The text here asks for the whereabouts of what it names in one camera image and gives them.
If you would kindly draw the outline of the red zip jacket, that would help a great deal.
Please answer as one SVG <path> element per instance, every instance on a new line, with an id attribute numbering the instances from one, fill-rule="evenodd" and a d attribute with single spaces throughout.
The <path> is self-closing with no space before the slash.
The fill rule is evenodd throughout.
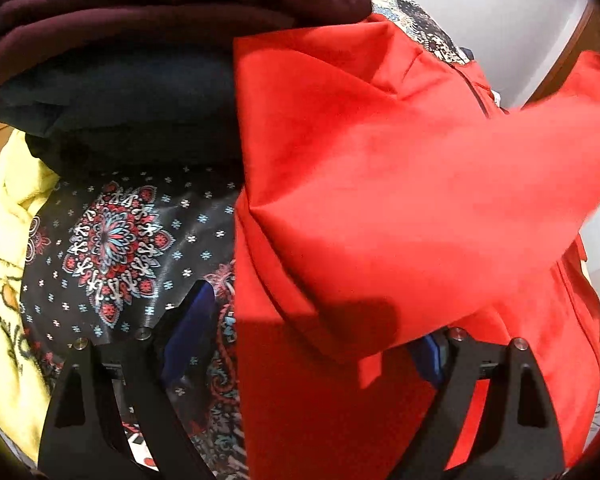
<path id="1" fill-rule="evenodd" d="M 379 15 L 240 38 L 234 60 L 251 477 L 386 478 L 434 398 L 407 344 L 446 326 L 528 341 L 575 462 L 600 388 L 579 240 L 600 204 L 600 54 L 513 112 L 476 63 Z"/>

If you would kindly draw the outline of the yellow printed garment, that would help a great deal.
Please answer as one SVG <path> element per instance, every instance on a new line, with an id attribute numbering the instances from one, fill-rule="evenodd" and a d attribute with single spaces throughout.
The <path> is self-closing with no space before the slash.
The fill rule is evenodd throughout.
<path id="1" fill-rule="evenodd" d="M 32 462 L 50 387 L 27 341 L 19 299 L 30 225 L 57 182 L 30 154 L 26 135 L 12 130 L 0 154 L 0 428 Z"/>

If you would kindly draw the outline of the patchwork patterned bedspread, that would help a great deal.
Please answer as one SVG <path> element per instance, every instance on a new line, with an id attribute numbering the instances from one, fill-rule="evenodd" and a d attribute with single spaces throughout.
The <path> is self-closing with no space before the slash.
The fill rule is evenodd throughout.
<path id="1" fill-rule="evenodd" d="M 171 50 L 81 48 L 56 56 L 89 60 L 204 54 L 227 58 L 229 47 Z M 232 208 L 242 170 L 113 171 L 60 179 L 32 220 L 21 286 L 23 323 L 44 372 L 57 374 L 78 337 L 95 344 L 128 339 L 155 327 L 196 282 L 215 296 L 215 326 L 201 358 L 191 358 L 169 390 L 193 431 L 202 458 L 222 479 L 242 478 L 233 363 Z"/>

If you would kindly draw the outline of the dark navy folded garment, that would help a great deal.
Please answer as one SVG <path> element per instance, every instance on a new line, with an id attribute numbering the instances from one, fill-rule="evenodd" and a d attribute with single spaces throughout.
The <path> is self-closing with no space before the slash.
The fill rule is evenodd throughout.
<path id="1" fill-rule="evenodd" d="M 0 122 L 63 177 L 242 170 L 233 66 L 218 56 L 54 58 L 0 84 Z"/>

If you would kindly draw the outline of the maroon folded garment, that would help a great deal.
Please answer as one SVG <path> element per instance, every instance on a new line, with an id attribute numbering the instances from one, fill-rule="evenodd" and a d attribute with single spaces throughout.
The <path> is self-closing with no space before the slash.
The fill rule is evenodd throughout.
<path id="1" fill-rule="evenodd" d="M 302 27 L 357 23 L 370 0 L 5 0 L 0 84 L 71 49 L 211 44 Z"/>

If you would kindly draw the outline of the wooden wardrobe with sliding door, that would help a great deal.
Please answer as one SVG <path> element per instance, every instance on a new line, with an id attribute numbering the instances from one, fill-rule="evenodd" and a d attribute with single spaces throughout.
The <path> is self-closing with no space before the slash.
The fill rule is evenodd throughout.
<path id="1" fill-rule="evenodd" d="M 594 3 L 586 6 L 576 30 L 568 40 L 557 61 L 548 71 L 527 104 L 542 100 L 555 93 L 566 81 L 584 51 L 600 53 L 600 8 Z"/>

